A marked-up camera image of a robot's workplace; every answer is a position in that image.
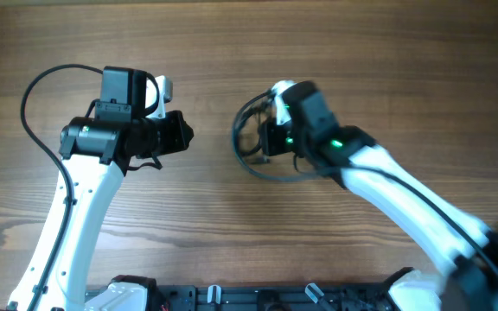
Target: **tabletop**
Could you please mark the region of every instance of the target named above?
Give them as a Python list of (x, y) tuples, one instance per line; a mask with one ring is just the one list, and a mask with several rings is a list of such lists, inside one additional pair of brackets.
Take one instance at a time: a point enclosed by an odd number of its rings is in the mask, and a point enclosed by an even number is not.
[[(297, 1), (0, 8), (0, 307), (27, 268), (57, 181), (27, 137), (22, 93), (60, 64), (131, 67), (174, 82), (195, 131), (161, 171), (129, 173), (105, 216), (88, 283), (376, 282), (427, 256), (366, 201), (318, 179), (263, 181), (237, 163), (236, 111), (281, 79), (314, 80), (361, 127), (464, 211), (498, 222), (498, 2)], [(100, 76), (54, 73), (27, 107), (56, 152)], [(263, 171), (293, 174), (288, 156)]]

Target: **wooden table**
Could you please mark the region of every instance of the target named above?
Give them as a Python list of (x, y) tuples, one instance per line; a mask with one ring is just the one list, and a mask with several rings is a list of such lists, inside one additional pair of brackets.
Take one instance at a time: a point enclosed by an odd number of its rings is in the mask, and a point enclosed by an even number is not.
[[(375, 136), (427, 186), (498, 221), (498, 2), (162, 3), (0, 9), (0, 307), (25, 271), (57, 170), (19, 121), (26, 85), (64, 63), (140, 68), (175, 83), (195, 130), (164, 169), (129, 173), (99, 234), (89, 283), (380, 281), (431, 270), (384, 214), (332, 181), (268, 182), (228, 140), (235, 112), (281, 79), (313, 79), (343, 124)], [(100, 76), (44, 79), (27, 118), (54, 151)], [(291, 159), (262, 168), (290, 174)]]

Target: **wood grain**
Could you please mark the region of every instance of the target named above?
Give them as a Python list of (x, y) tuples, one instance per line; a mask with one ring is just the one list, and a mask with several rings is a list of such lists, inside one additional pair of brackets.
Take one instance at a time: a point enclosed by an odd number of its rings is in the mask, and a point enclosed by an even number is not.
[[(170, 109), (195, 130), (164, 169), (127, 175), (105, 218), (89, 283), (379, 281), (431, 270), (385, 215), (327, 180), (243, 171), (229, 147), (239, 107), (280, 79), (313, 79), (344, 124), (375, 136), (427, 186), (498, 221), (498, 2), (160, 3), (0, 8), (0, 306), (24, 272), (57, 171), (27, 138), (26, 85), (63, 63), (134, 67), (175, 83)], [(56, 73), (27, 116), (57, 150), (100, 77)], [(288, 156), (262, 168), (290, 174)]]

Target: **wooden surface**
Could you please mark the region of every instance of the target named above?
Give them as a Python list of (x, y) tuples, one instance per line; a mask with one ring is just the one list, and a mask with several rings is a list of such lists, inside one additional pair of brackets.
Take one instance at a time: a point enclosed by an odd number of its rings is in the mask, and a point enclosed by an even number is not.
[[(17, 285), (57, 170), (27, 138), (26, 85), (63, 63), (134, 67), (175, 83), (170, 109), (195, 130), (160, 172), (130, 173), (114, 198), (89, 283), (379, 281), (431, 270), (385, 215), (332, 181), (262, 181), (233, 158), (234, 113), (280, 79), (313, 79), (344, 124), (379, 139), (411, 173), (498, 220), (498, 2), (176, 3), (0, 9), (0, 306)], [(27, 116), (57, 150), (100, 77), (56, 73)], [(268, 169), (292, 170), (289, 157)]]

